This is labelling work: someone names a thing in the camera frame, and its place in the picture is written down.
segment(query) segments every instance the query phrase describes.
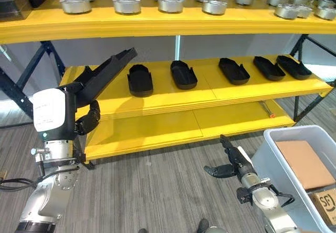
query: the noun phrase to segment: shoe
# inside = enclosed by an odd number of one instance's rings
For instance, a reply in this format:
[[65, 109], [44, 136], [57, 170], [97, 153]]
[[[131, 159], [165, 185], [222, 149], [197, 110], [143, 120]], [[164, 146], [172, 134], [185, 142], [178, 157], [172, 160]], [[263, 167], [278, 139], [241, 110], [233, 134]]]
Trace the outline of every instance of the shoe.
[[208, 228], [209, 228], [209, 221], [203, 218], [198, 224], [197, 233], [204, 233]]

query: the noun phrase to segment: wall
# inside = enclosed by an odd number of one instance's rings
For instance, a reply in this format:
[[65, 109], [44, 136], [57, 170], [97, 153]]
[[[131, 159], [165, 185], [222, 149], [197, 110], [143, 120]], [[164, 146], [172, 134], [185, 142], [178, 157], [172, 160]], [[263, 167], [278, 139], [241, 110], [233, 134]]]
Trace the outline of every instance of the wall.
[[[181, 59], [206, 57], [230, 57], [245, 55], [266, 55], [288, 53], [299, 35], [219, 35], [219, 36], [182, 36]], [[336, 36], [316, 36], [322, 43], [336, 50]], [[52, 42], [66, 66], [100, 64], [111, 54], [126, 48], [135, 47], [138, 57], [134, 61], [173, 60], [175, 37], [128, 37], [58, 40]], [[32, 55], [39, 47], [37, 43], [6, 45], [13, 62], [0, 54], [0, 66], [17, 81]], [[304, 61], [312, 64], [335, 64], [335, 58], [304, 44]], [[54, 67], [47, 55], [37, 66], [24, 92], [30, 96], [34, 92], [57, 85]], [[0, 92], [0, 100], [7, 96]]]

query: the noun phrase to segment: yellow shelf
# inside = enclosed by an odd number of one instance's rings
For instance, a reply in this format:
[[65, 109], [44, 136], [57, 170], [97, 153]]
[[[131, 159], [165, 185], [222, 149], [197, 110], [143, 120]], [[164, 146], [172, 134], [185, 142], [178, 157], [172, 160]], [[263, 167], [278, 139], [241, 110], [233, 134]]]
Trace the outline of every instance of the yellow shelf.
[[87, 136], [86, 159], [215, 139], [220, 134], [235, 135], [294, 125], [294, 121], [275, 101], [267, 100], [266, 103], [275, 118], [269, 118], [258, 102], [252, 102], [103, 120]]
[[138, 15], [119, 15], [112, 0], [96, 0], [92, 12], [65, 14], [59, 0], [47, 0], [25, 20], [0, 23], [0, 44], [27, 41], [125, 37], [215, 34], [335, 34], [336, 20], [310, 16], [308, 19], [285, 20], [273, 15], [266, 0], [255, 0], [252, 6], [239, 6], [228, 0], [223, 16], [204, 14], [201, 3], [185, 0], [181, 14], [158, 11], [157, 2], [141, 0]]
[[[275, 62], [277, 55], [265, 57]], [[218, 67], [218, 58], [187, 60], [198, 78], [197, 86], [192, 90], [180, 90], [176, 87], [170, 73], [171, 61], [144, 62], [152, 74], [154, 86], [153, 94], [147, 98], [131, 95], [127, 73], [132, 64], [128, 64], [98, 97], [102, 120], [292, 97], [328, 92], [332, 89], [315, 75], [304, 81], [296, 80], [290, 75], [286, 75], [281, 81], [269, 81], [253, 65], [253, 58], [232, 58], [238, 64], [243, 63], [251, 76], [241, 86], [228, 82]], [[83, 67], [68, 68], [61, 85], [72, 82], [82, 71]], [[76, 117], [87, 114], [88, 110], [88, 107], [79, 109]]]

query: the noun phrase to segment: cardboard sheet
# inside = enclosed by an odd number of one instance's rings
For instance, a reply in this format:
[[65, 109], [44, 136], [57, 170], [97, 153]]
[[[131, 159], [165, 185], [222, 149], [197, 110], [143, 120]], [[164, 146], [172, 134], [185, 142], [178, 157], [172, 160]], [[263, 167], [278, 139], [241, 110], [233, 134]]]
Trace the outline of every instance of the cardboard sheet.
[[282, 141], [276, 144], [305, 190], [336, 182], [307, 141]]

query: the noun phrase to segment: plastic bin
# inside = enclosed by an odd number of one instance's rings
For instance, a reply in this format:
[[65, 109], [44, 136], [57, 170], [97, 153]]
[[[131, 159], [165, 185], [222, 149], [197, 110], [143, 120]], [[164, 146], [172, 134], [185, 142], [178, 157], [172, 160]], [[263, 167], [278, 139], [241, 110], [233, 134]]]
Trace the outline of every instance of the plastic bin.
[[324, 223], [315, 205], [297, 179], [291, 167], [277, 148], [275, 141], [306, 140], [336, 179], [336, 143], [317, 125], [270, 129], [264, 132], [265, 142], [252, 157], [255, 170], [261, 178], [269, 177], [275, 187], [292, 194], [294, 203], [284, 207], [298, 227], [303, 230], [332, 233]]

